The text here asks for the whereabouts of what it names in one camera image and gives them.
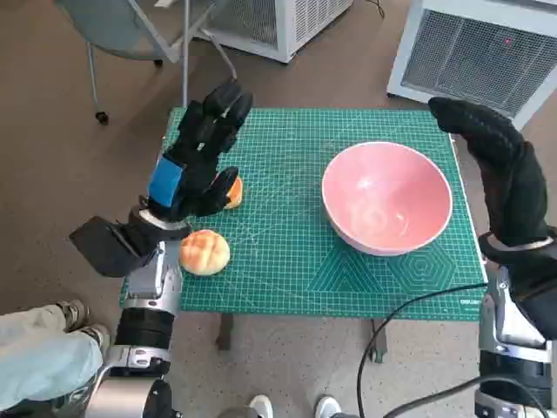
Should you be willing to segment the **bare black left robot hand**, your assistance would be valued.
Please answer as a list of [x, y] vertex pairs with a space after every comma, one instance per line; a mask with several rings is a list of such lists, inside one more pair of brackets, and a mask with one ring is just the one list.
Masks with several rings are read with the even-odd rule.
[[238, 168], [220, 171], [218, 160], [236, 143], [252, 103], [252, 94], [232, 78], [203, 101], [188, 104], [176, 141], [158, 158], [151, 175], [147, 208], [154, 216], [178, 222], [221, 212], [231, 203]]

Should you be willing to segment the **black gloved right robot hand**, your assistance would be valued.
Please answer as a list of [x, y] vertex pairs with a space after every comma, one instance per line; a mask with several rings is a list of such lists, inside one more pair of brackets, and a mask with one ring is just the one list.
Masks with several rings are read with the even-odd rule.
[[489, 232], [505, 246], [533, 244], [553, 235], [545, 221], [547, 182], [534, 146], [509, 118], [481, 104], [434, 97], [439, 128], [461, 136], [475, 158], [485, 193]]

